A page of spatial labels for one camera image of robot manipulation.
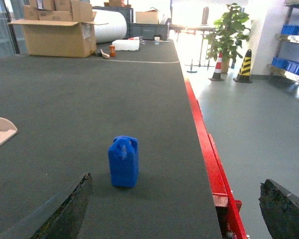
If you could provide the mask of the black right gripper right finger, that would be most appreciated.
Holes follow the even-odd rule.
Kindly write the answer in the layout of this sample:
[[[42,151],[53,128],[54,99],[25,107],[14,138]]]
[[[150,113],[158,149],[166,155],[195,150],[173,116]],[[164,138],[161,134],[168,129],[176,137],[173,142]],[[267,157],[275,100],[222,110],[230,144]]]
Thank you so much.
[[[299,239],[299,197],[272,179],[260,188],[260,209],[271,237]]]

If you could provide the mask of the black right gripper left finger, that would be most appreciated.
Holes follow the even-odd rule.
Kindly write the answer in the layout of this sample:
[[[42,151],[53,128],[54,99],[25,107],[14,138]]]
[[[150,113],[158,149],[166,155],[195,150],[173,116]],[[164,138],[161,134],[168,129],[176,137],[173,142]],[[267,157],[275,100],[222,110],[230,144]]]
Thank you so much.
[[[0,233],[0,239],[76,239],[85,218],[93,179],[84,173],[18,223]]]

